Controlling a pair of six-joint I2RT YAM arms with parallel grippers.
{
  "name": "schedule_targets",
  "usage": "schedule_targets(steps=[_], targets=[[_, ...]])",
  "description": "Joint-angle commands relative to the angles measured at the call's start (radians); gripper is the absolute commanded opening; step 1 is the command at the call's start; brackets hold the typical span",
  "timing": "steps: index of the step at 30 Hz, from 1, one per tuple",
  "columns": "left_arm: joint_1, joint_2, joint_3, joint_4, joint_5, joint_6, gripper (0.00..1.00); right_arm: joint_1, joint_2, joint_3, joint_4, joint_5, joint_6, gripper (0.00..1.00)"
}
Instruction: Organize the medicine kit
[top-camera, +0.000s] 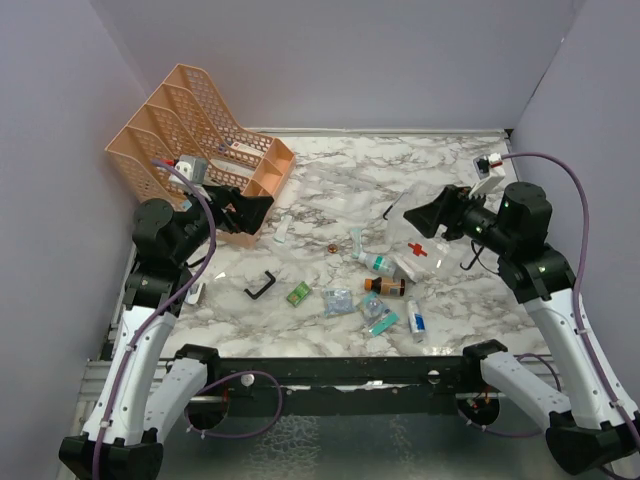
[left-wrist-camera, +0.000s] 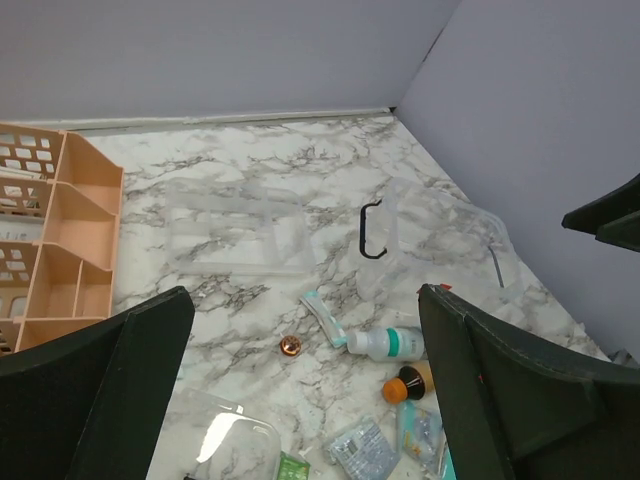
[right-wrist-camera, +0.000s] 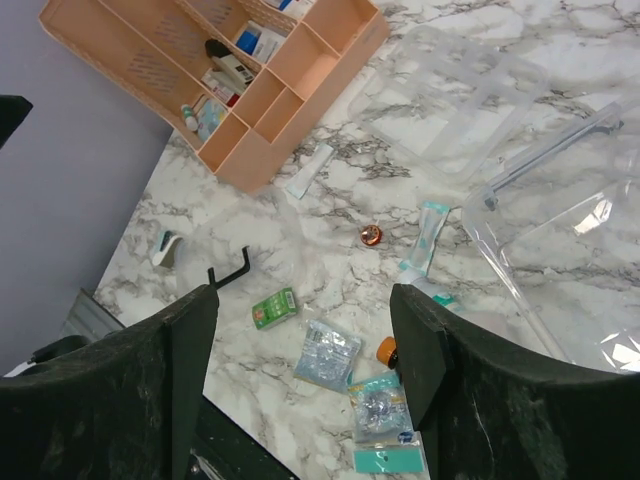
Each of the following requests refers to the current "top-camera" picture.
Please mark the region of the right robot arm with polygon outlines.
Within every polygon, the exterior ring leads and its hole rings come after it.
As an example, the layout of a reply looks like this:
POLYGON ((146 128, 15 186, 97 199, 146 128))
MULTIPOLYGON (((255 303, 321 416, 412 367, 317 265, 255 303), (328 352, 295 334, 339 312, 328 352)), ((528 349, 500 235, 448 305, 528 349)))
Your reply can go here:
POLYGON ((556 463, 568 474, 602 468, 639 449, 639 408, 626 394, 593 337, 566 260, 546 241, 552 206, 527 182, 506 187, 497 212, 467 187, 446 186, 432 202, 403 217, 426 238, 445 229, 494 252, 500 278, 542 334, 564 382, 558 392, 523 368, 505 347, 487 341, 464 349, 461 383, 497 388, 542 430, 556 463))

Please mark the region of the brown medicine bottle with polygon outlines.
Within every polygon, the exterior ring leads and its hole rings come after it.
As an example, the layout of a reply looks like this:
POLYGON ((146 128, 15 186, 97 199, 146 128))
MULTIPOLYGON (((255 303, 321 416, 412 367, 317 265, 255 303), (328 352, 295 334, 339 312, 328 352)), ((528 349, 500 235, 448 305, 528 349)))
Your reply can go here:
POLYGON ((406 282, 404 279, 394 280, 391 277, 367 278, 364 280, 364 289, 382 296, 403 297, 406 282))

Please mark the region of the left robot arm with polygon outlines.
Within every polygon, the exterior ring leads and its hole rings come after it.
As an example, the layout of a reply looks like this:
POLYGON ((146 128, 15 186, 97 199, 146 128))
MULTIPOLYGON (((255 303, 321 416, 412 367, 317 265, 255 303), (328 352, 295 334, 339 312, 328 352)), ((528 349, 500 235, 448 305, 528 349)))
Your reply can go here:
POLYGON ((78 479, 154 479, 164 441, 196 395, 213 393, 214 406, 190 412, 191 429, 203 437, 226 415, 230 386, 250 388, 260 372, 223 367, 217 350, 187 344, 160 385, 158 363, 197 274, 188 260, 216 233, 256 233, 273 198, 244 196, 236 187, 207 186, 184 212, 161 198, 134 213, 134 268, 125 282, 119 340, 93 412, 81 434, 63 439, 59 458, 78 479))

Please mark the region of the white green-label bottle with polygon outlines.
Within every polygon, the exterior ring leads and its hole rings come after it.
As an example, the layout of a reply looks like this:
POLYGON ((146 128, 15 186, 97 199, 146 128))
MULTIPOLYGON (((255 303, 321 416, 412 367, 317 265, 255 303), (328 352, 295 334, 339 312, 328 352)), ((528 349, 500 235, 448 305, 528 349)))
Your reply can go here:
POLYGON ((371 272, 382 277, 393 277, 397 270, 397 264, 382 255, 361 252, 356 256, 356 259, 371 272))

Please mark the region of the silver blue pill packet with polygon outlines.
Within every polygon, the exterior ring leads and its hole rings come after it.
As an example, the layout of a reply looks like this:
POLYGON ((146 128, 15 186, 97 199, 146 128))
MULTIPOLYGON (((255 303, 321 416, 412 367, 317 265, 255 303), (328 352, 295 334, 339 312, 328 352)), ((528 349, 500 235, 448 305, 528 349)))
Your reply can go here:
POLYGON ((345 288, 327 288, 322 292, 324 315, 336 317, 354 313, 356 308, 352 292, 345 288))

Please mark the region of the white gauze packet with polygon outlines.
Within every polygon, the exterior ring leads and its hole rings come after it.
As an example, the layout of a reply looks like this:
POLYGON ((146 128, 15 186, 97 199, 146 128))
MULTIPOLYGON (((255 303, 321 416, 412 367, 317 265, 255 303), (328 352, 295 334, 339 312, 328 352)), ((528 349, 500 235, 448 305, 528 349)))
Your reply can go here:
POLYGON ((397 253, 392 254, 391 259, 412 282, 419 283, 424 279, 425 270, 414 261, 397 253))

